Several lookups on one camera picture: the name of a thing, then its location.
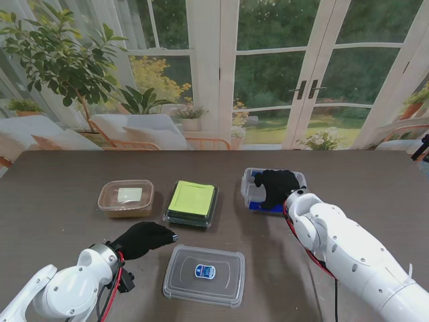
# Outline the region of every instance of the food container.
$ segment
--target food container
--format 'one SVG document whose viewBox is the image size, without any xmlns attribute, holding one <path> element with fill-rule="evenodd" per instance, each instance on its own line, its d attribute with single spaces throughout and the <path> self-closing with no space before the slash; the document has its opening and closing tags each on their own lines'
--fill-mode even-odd
<svg viewBox="0 0 429 322">
<path fill-rule="evenodd" d="M 197 274 L 201 266 L 215 274 L 201 278 Z M 244 278 L 242 253 L 178 245 L 168 263 L 162 290 L 169 299 L 236 308 L 243 298 Z"/>
<path fill-rule="evenodd" d="M 109 217 L 146 217 L 152 210 L 154 185 L 148 180 L 120 180 L 101 190 L 99 208 Z"/>
<path fill-rule="evenodd" d="M 255 185 L 255 175 L 262 173 L 265 170 L 285 170 L 285 169 L 260 169 L 260 168 L 247 168 L 244 171 L 243 178 L 241 179 L 241 195 L 244 197 L 244 204 L 246 208 L 252 210 L 262 210 L 260 204 L 265 201 L 267 193 L 265 187 L 261 185 L 259 188 Z M 300 184 L 300 188 L 307 188 L 305 176 L 301 172 L 294 172 L 296 179 Z M 282 213 L 282 206 L 273 208 L 270 212 Z"/>
<path fill-rule="evenodd" d="M 213 194 L 210 200 L 210 207 L 206 216 L 196 215 L 191 212 L 181 212 L 181 211 L 172 211 L 168 207 L 172 202 L 174 193 L 178 187 L 178 182 L 176 182 L 173 192 L 167 200 L 166 208 L 164 209 L 163 220 L 170 223 L 180 223 L 183 225 L 192 225 L 202 228 L 209 228 L 212 225 L 213 216 L 215 214 L 217 197 L 219 195 L 219 188 L 213 188 Z"/>
</svg>

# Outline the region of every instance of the black glove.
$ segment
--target black glove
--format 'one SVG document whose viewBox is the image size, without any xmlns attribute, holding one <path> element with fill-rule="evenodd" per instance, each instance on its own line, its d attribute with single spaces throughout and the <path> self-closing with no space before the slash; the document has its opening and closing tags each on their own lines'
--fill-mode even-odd
<svg viewBox="0 0 429 322">
<path fill-rule="evenodd" d="M 157 223 L 142 221 L 129 228 L 109 246 L 123 254 L 124 260 L 135 260 L 164 245 L 172 244 L 177 235 Z"/>
<path fill-rule="evenodd" d="M 299 189 L 300 184 L 293 172 L 289 170 L 265 170 L 255 175 L 255 185 L 265 187 L 267 196 L 261 203 L 262 209 L 273 209 L 284 203 L 292 190 Z"/>
</svg>

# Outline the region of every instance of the green sponge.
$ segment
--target green sponge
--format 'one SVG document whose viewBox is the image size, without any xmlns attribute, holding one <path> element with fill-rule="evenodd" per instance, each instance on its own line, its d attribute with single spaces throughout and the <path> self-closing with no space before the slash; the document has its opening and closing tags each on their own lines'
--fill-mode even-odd
<svg viewBox="0 0 429 322">
<path fill-rule="evenodd" d="M 208 216 L 214 186 L 179 181 L 168 210 Z"/>
</svg>

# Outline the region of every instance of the red cable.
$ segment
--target red cable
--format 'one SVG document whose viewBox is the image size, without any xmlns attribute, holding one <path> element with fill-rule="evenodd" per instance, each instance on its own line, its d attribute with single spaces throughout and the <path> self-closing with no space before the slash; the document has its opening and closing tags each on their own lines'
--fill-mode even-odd
<svg viewBox="0 0 429 322">
<path fill-rule="evenodd" d="M 295 236 L 295 238 L 298 240 L 298 241 L 300 241 L 299 239 L 298 239 L 298 236 L 296 235 L 296 232 L 295 232 L 295 227 L 294 227 L 294 224 L 290 221 L 290 218 L 289 218 L 289 215 L 288 215 L 288 211 L 287 211 L 287 209 L 286 209 L 286 202 L 283 204 L 283 214 L 284 214 L 284 217 L 285 217 L 285 219 L 286 219 L 286 223 L 288 223 L 288 225 L 289 225 L 289 228 L 290 228 L 290 230 L 291 230 L 291 232 L 294 234 L 294 236 Z M 307 252 L 307 254 L 308 254 L 308 257 L 310 257 L 310 259 L 317 265 L 317 266 L 319 266 L 325 273 L 327 273 L 329 276 L 331 276 L 331 277 L 333 277 L 333 278 L 335 278 L 335 276 L 329 271 L 329 270 L 327 270 L 325 267 L 323 267 L 322 266 L 322 264 L 320 263 L 320 261 L 316 258 L 316 256 L 314 256 L 313 255 L 313 253 L 310 251 L 310 250 L 308 250 L 307 248 L 305 248 L 304 247 L 304 249 L 306 250 L 306 252 Z"/>
<path fill-rule="evenodd" d="M 119 257 L 121 258 L 121 264 L 122 264 L 122 262 L 123 262 L 123 255 L 122 255 L 121 252 L 118 252 L 118 253 L 119 253 Z M 104 322 L 105 319 L 106 319 L 106 317 L 107 317 L 107 315 L 109 314 L 110 307 L 112 306 L 113 300 L 115 299 L 116 292 L 117 292 L 117 290 L 119 288 L 119 283 L 121 282 L 121 277 L 122 277 L 122 265 L 121 265 L 121 267 L 119 267 L 118 278 L 117 278 L 116 284 L 114 286 L 115 289 L 113 290 L 112 297 L 111 297 L 111 299 L 109 301 L 109 305 L 107 306 L 105 314 L 103 315 L 103 318 L 101 319 L 101 322 Z"/>
</svg>

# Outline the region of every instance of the chair cushion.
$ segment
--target chair cushion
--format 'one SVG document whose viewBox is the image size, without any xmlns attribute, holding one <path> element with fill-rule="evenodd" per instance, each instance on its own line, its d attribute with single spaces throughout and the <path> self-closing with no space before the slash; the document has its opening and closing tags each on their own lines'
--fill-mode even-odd
<svg viewBox="0 0 429 322">
<path fill-rule="evenodd" d="M 39 150 L 32 134 L 54 136 L 62 133 L 61 127 L 43 115 L 0 119 L 0 156 L 15 162 L 28 150 Z"/>
<path fill-rule="evenodd" d="M 102 150 L 86 137 L 71 129 L 56 136 L 33 136 L 43 150 Z"/>
<path fill-rule="evenodd" d="M 376 150 L 405 151 L 414 154 L 422 144 L 421 140 L 394 140 L 379 144 Z"/>
<path fill-rule="evenodd" d="M 123 127 L 138 127 L 150 129 L 167 129 L 183 136 L 174 125 L 170 116 L 166 114 L 153 115 L 121 115 L 121 114 L 97 114 L 91 120 L 111 140 L 135 141 L 133 136 Z"/>
<path fill-rule="evenodd" d="M 188 144 L 184 136 L 168 129 L 128 126 L 124 126 L 123 129 L 133 137 L 134 142 L 153 143 L 161 150 L 188 150 Z"/>
</svg>

